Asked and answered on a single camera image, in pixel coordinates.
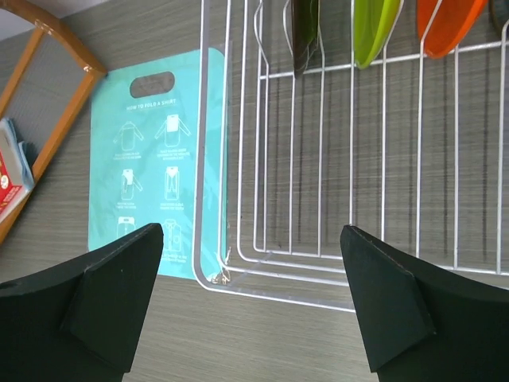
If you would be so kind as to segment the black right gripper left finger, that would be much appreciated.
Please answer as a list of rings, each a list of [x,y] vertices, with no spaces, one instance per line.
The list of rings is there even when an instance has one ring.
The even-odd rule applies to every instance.
[[[147,224],[1,285],[3,381],[120,381],[134,363],[163,249]]]

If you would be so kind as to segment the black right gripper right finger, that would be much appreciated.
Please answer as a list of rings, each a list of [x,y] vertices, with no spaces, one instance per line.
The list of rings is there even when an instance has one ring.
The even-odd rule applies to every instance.
[[[364,230],[340,234],[370,370],[380,381],[506,381],[508,291],[406,254]]]

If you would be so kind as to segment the orange plate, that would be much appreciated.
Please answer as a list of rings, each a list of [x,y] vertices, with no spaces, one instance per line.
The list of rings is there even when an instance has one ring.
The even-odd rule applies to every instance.
[[[416,22],[423,56],[439,59],[465,38],[488,4],[487,0],[418,0]]]

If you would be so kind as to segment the lime green plate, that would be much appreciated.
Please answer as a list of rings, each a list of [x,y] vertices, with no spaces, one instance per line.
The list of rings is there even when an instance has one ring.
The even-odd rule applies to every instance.
[[[379,55],[400,10],[399,0],[355,0],[354,58],[364,69]]]

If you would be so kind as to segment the red floral plate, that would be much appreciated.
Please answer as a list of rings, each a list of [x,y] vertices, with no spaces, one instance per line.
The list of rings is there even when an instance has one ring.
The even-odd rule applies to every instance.
[[[293,0],[292,6],[292,50],[293,72],[301,76],[318,47],[320,23],[319,0]]]

